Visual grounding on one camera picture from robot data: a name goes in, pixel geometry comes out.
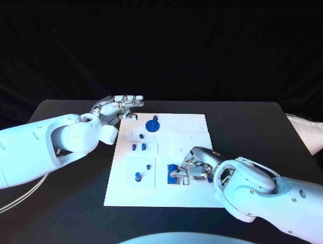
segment white pillow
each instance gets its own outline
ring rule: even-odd
[[[323,123],[312,122],[293,114],[287,114],[287,117],[312,155],[318,154],[323,149]]]

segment black table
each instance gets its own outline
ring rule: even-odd
[[[96,101],[47,100],[29,122],[84,114]],[[323,185],[323,173],[277,103],[146,101],[135,112],[207,115],[214,149],[243,156],[283,176]],[[246,223],[224,208],[104,207],[116,146],[50,174],[32,196],[0,215],[0,243],[117,243],[171,231],[212,233],[257,243],[308,243],[264,219]],[[0,207],[38,180],[0,190]]]

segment black backdrop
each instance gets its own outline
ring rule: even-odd
[[[274,101],[323,120],[323,9],[3,1],[0,129],[45,99],[120,94]]]

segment white board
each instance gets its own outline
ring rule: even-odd
[[[205,115],[137,115],[137,121],[122,121],[104,206],[223,207],[215,199],[214,183],[189,180],[189,185],[184,181],[178,185],[168,184],[168,165],[181,166],[195,146],[212,148]],[[149,132],[146,123],[155,115],[161,129]]]

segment robotic hand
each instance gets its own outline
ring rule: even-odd
[[[237,219],[250,223],[263,217],[284,233],[323,243],[323,186],[282,177],[243,157],[227,160],[214,150],[198,146],[171,176],[198,181],[214,178],[215,198]]]
[[[21,185],[81,159],[103,141],[114,144],[124,118],[143,96],[109,96],[84,115],[57,118],[0,131],[0,189]]]

